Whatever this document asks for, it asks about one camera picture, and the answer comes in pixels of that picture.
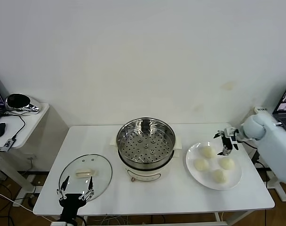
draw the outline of stainless steel steamer basket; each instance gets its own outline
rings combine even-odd
[[[119,130],[116,142],[119,156],[127,166],[151,171],[163,167],[173,157],[175,133],[161,120],[139,118]]]

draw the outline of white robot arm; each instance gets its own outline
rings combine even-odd
[[[279,125],[265,114],[256,114],[248,117],[239,129],[226,128],[215,137],[222,137],[223,155],[230,154],[230,143],[236,147],[237,141],[254,140],[261,157],[277,178],[286,183],[286,131]]]

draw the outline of glass pot lid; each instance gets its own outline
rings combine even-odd
[[[93,200],[106,190],[111,177],[111,164],[106,158],[98,154],[87,154],[66,166],[59,178],[58,189],[66,194],[84,194],[93,185],[94,194],[90,198]]]

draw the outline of wooden floor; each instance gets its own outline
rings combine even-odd
[[[46,176],[37,176],[33,182],[34,185],[43,185]],[[13,182],[11,179],[7,179],[2,182],[3,185],[8,187],[13,196],[17,194],[20,186]],[[0,186],[0,193],[10,197],[9,192]],[[275,201],[275,208],[267,210],[267,226],[286,226],[286,202],[281,202],[278,195],[274,190],[270,190]],[[8,203],[7,200],[0,198],[0,209],[3,208]],[[27,200],[23,201],[23,205],[29,209]],[[0,212],[0,217],[7,216],[11,204],[8,205],[4,210]],[[229,217],[232,213],[224,213],[223,219]],[[14,221],[15,226],[49,226],[50,222],[44,218],[37,217],[32,213],[21,207],[12,207],[10,210],[10,215]],[[88,225],[99,225],[103,217],[89,217],[87,220]],[[103,225],[108,223],[111,225],[123,224],[123,219],[126,222],[127,217],[112,219],[109,222],[104,221]],[[129,224],[161,224],[161,223],[189,223],[189,222],[207,222],[215,221],[214,214],[181,214],[181,215],[155,215],[151,216],[129,216]],[[239,221],[235,226],[264,226],[264,210],[255,211],[248,215],[246,218]],[[8,218],[0,218],[0,226],[8,226]]]

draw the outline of steamed bun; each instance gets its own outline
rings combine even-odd
[[[225,170],[231,170],[235,167],[235,163],[231,158],[222,158],[219,160],[219,165]]]
[[[214,149],[212,147],[210,147],[210,146],[203,147],[202,148],[202,153],[208,159],[216,157],[216,153],[215,153]]]
[[[212,176],[214,181],[219,184],[226,183],[228,180],[227,175],[225,175],[225,173],[221,169],[214,170]]]
[[[193,164],[198,171],[206,171],[209,169],[209,163],[205,159],[195,159]]]

